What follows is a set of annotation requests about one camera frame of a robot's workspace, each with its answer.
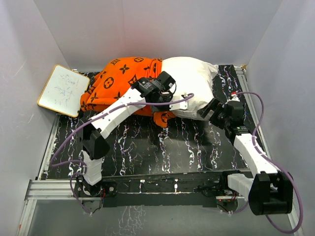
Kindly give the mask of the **orange patterned plush pillowcase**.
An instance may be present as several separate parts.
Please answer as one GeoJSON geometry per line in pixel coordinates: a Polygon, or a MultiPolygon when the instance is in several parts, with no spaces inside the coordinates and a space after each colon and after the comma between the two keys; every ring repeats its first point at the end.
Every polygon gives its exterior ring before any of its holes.
{"type": "Polygon", "coordinates": [[[94,83],[81,96],[81,110],[101,112],[121,98],[138,79],[156,78],[161,72],[161,58],[114,59],[94,76],[94,83]]]}

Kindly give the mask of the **white pillow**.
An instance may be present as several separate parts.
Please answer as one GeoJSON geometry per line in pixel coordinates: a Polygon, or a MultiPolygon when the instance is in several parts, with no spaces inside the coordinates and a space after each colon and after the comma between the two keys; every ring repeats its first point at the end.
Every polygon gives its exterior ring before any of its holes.
{"type": "Polygon", "coordinates": [[[213,81],[219,66],[191,57],[173,57],[162,61],[161,70],[167,72],[176,82],[171,90],[176,96],[193,93],[186,110],[174,110],[180,118],[205,120],[197,111],[204,108],[214,98],[213,81]]]}

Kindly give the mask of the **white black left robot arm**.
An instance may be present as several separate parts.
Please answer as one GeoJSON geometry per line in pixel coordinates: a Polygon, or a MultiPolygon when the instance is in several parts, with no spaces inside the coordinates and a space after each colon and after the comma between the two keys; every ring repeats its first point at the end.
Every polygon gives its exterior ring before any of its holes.
{"type": "Polygon", "coordinates": [[[126,118],[145,107],[146,103],[167,103],[173,98],[170,89],[175,80],[163,71],[157,78],[135,79],[127,92],[100,114],[92,117],[79,131],[79,141],[86,163],[81,189],[85,194],[97,196],[102,189],[102,159],[110,150],[106,138],[126,118]]]}

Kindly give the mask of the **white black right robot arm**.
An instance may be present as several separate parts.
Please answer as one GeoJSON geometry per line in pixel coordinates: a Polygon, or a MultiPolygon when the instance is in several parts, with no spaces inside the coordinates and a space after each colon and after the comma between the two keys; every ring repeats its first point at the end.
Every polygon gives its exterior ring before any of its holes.
{"type": "Polygon", "coordinates": [[[224,173],[219,188],[225,195],[234,191],[244,196],[254,215],[288,214],[292,211],[293,186],[286,174],[263,158],[259,145],[245,126],[245,105],[239,99],[221,103],[212,99],[197,112],[225,131],[226,137],[247,163],[252,178],[239,171],[224,173]]]}

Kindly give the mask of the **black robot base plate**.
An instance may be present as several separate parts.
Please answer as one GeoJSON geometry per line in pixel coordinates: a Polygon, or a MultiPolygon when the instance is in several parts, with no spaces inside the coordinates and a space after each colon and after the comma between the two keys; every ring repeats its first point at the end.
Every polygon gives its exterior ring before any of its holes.
{"type": "Polygon", "coordinates": [[[82,176],[71,180],[74,193],[83,200],[97,199],[101,207],[126,206],[202,206],[217,207],[220,201],[236,201],[242,196],[222,188],[223,172],[203,171],[174,174],[106,176],[100,182],[100,192],[95,196],[81,189],[82,176]]]}

